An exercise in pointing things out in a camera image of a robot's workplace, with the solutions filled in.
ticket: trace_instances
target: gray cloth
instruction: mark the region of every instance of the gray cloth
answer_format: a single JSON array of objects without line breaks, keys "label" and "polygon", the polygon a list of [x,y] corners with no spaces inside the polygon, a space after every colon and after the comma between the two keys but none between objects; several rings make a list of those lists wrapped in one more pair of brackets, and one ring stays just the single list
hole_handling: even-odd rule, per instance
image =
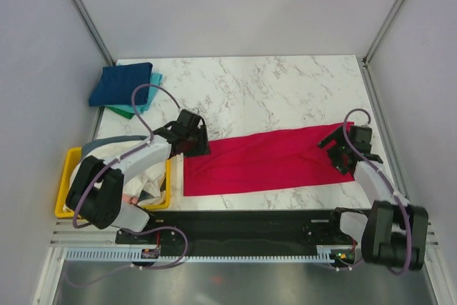
[{"label": "gray cloth", "polygon": [[115,136],[115,137],[108,137],[107,139],[96,139],[95,141],[89,142],[88,144],[84,144],[81,149],[81,160],[80,162],[91,153],[94,149],[99,148],[100,146],[105,146],[111,143],[119,143],[119,142],[129,142],[129,141],[143,141],[148,136]]}]

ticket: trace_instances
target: yellow bin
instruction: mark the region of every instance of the yellow bin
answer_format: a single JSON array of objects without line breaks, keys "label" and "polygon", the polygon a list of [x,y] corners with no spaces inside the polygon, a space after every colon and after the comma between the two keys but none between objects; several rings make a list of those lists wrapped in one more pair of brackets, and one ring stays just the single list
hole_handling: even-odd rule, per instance
[{"label": "yellow bin", "polygon": [[[60,181],[59,195],[57,196],[56,208],[54,214],[57,218],[71,218],[73,217],[73,211],[64,212],[64,204],[66,196],[69,193],[70,188],[70,176],[73,170],[81,160],[81,147],[75,147],[68,150],[66,153],[64,172]],[[144,208],[147,210],[167,209],[170,206],[170,160],[166,160],[166,188],[165,188],[165,200],[162,204],[148,205]]]}]

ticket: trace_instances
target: white marble surface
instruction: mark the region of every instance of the white marble surface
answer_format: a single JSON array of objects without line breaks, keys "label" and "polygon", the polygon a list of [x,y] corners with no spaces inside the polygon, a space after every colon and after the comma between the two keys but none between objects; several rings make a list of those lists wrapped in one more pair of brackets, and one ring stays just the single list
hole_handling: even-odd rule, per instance
[{"label": "white marble surface", "polygon": [[[356,107],[371,107],[355,56],[264,56],[195,59],[120,60],[120,64],[150,61],[164,75],[163,87],[182,107],[197,108],[205,118],[209,139],[243,136],[276,129],[343,121]],[[145,120],[155,129],[176,119],[176,106],[159,92]],[[355,114],[357,124],[366,123]],[[373,151],[387,159],[374,119]],[[127,120],[105,110],[98,138],[147,134],[137,118]],[[182,158],[172,163],[169,209],[331,209],[369,207],[355,182],[297,187],[225,196],[183,196]]]}]

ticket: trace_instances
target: pink cloth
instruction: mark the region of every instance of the pink cloth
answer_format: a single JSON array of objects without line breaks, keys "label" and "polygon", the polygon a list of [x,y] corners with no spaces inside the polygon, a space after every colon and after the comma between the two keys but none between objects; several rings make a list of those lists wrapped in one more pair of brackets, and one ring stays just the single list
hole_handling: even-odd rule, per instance
[{"label": "pink cloth", "polygon": [[184,196],[235,194],[353,181],[317,143],[342,124],[278,130],[209,142],[211,154],[184,159]]}]

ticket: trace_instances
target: gray floor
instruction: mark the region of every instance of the gray floor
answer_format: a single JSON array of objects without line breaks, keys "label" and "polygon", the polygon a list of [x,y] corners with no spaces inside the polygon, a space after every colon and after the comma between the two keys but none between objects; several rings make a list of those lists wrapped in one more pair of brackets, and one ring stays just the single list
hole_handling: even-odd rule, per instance
[{"label": "gray floor", "polygon": [[[66,262],[75,283],[91,281],[118,263]],[[435,304],[425,273],[403,277],[377,266],[349,272],[310,264],[197,264],[163,271],[127,269],[84,289],[61,283],[56,304]]]}]

